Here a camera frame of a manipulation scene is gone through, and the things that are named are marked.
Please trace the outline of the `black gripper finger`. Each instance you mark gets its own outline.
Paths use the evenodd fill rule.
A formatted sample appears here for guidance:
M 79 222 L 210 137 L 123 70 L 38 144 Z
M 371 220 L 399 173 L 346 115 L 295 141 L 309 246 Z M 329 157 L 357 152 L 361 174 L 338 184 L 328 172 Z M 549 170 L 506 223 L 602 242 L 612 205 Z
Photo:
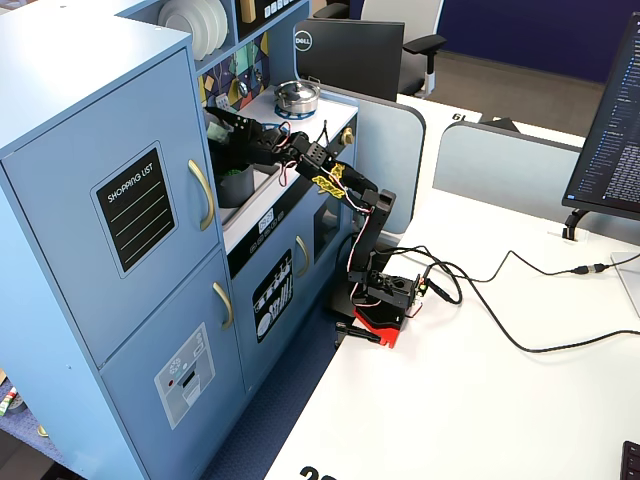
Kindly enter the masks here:
M 234 110 L 220 107 L 204 108 L 205 119 L 231 133 L 241 133 L 247 136 L 257 136 L 262 133 L 262 125 L 251 118 L 244 117 Z
M 257 164 L 264 159 L 264 144 L 258 139 L 230 139 L 223 148 L 229 164 Z

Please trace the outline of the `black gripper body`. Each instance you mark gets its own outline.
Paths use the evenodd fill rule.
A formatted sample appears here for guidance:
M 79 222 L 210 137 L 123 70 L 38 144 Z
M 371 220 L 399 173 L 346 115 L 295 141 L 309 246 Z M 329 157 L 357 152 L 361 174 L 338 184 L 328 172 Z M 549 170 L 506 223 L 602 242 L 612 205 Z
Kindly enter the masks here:
M 279 127 L 270 129 L 258 127 L 255 131 L 255 163 L 297 163 L 300 152 L 294 146 L 294 142 L 300 138 L 300 132 L 285 132 Z

